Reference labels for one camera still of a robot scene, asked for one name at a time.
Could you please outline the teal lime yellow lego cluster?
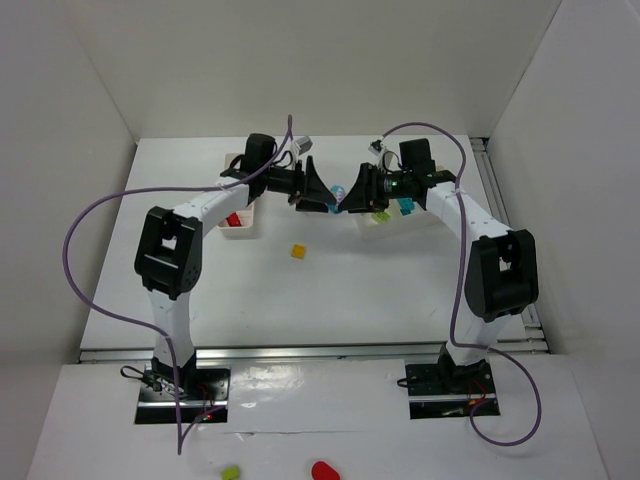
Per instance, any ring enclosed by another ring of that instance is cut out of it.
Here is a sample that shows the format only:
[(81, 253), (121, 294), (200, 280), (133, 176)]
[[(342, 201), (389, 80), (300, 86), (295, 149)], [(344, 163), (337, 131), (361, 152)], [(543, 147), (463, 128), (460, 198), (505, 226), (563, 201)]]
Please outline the teal lime yellow lego cluster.
[(330, 192), (334, 195), (337, 204), (341, 203), (346, 196), (346, 190), (341, 185), (333, 185)]

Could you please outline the small lime lego brick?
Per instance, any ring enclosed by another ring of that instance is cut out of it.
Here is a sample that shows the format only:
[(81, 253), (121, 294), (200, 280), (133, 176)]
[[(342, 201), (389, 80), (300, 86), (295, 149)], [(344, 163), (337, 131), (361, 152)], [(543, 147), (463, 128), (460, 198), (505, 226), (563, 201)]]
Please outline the small lime lego brick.
[(371, 217), (377, 224), (384, 224), (392, 219), (392, 217), (387, 212), (375, 212), (371, 214)]

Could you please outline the long teal lego brick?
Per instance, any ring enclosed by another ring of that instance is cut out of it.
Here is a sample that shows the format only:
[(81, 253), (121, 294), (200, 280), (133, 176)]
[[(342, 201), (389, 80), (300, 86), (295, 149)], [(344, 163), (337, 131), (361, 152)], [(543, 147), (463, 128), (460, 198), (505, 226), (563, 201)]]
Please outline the long teal lego brick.
[(401, 210), (413, 211), (415, 209), (414, 201), (411, 198), (398, 198), (398, 207)]

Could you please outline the small yellow lego brick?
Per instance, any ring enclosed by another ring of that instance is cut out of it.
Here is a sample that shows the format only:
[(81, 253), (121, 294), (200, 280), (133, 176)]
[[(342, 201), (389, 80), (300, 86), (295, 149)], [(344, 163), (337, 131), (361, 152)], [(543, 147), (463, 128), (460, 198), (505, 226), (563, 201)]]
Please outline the small yellow lego brick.
[(307, 249), (304, 245), (294, 244), (291, 249), (290, 255), (292, 258), (302, 260), (305, 258), (306, 251)]

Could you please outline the red lego brick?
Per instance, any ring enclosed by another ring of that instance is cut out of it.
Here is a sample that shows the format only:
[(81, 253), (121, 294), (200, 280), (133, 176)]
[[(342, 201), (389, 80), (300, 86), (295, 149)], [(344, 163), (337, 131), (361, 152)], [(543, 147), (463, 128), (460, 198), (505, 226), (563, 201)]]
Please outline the red lego brick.
[(226, 218), (226, 223), (227, 223), (227, 226), (230, 228), (237, 228), (242, 226), (240, 218), (236, 213), (232, 213), (230, 216), (228, 216)]

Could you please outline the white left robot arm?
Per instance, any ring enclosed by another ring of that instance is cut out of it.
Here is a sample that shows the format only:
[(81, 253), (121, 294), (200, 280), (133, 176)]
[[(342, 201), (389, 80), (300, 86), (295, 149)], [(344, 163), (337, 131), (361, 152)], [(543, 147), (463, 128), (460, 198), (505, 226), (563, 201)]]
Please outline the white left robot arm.
[(245, 151), (221, 173), (211, 192), (166, 209), (154, 207), (146, 215), (134, 270), (149, 292), (154, 324), (168, 334), (168, 345), (156, 341), (152, 372), (183, 391), (198, 383), (196, 349), (190, 333), (190, 293), (202, 273), (206, 235), (227, 217), (249, 207), (266, 191), (284, 194), (301, 212), (327, 213), (336, 203), (316, 172), (313, 157), (299, 159), (312, 147), (301, 137), (286, 151), (290, 166), (279, 166), (279, 147), (273, 137), (251, 134)]

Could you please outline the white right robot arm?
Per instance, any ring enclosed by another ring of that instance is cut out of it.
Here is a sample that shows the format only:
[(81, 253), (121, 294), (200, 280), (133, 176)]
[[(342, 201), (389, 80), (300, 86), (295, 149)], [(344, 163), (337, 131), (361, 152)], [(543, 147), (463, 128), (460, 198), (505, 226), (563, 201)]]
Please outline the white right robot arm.
[(460, 186), (460, 177), (438, 170), (427, 139), (400, 145), (397, 169), (381, 141), (369, 147), (375, 164), (364, 163), (339, 202), (348, 213), (377, 213), (391, 200), (407, 198), (435, 216), (460, 242), (460, 260), (449, 339), (435, 378), (447, 393), (460, 393), (486, 367), (488, 350), (508, 320), (539, 295), (534, 237), (495, 219)]

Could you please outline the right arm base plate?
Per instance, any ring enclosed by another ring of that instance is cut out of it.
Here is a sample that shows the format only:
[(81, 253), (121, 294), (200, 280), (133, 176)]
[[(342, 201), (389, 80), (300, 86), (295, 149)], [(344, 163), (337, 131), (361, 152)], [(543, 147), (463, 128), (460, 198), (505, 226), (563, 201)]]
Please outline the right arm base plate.
[(405, 376), (396, 381), (408, 394), (412, 420), (499, 416), (500, 407), (490, 365), (484, 362), (471, 374), (445, 379), (436, 364), (407, 364)]

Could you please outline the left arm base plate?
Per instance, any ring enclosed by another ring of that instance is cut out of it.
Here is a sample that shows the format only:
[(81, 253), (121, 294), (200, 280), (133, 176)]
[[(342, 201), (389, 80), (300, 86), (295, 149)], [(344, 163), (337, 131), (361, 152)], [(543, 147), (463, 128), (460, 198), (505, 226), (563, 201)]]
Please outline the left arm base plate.
[[(154, 374), (150, 368), (140, 371), (130, 366), (123, 366), (120, 374), (123, 378), (140, 382), (135, 424), (175, 423), (174, 385), (171, 379)], [(231, 370), (226, 367), (197, 370), (193, 385), (187, 389), (178, 388), (182, 422), (190, 424), (201, 415), (200, 423), (226, 423), (230, 380)]]

